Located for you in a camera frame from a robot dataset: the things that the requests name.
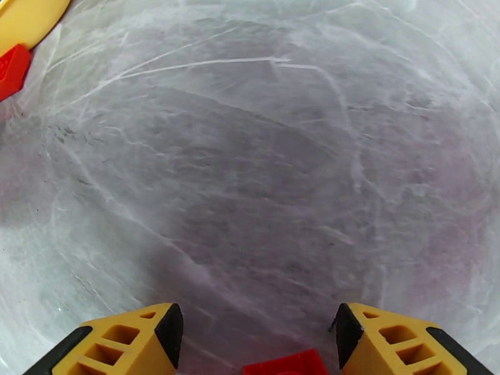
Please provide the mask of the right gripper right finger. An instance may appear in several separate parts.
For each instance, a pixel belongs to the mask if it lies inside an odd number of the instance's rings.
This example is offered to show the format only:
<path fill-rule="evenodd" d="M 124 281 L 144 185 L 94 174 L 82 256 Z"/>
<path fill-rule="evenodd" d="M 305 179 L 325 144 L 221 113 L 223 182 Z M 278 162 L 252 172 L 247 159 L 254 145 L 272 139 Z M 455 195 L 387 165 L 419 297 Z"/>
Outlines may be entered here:
<path fill-rule="evenodd" d="M 491 374 L 437 324 L 359 303 L 332 322 L 342 374 Z"/>

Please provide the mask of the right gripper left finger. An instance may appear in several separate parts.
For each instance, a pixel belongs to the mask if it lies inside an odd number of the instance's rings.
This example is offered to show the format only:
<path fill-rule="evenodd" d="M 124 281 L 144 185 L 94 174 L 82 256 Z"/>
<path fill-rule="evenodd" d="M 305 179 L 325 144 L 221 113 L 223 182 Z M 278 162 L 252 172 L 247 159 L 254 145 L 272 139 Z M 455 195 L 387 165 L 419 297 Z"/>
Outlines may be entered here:
<path fill-rule="evenodd" d="M 179 304 L 154 304 L 82 323 L 26 374 L 175 374 L 182 338 Z"/>

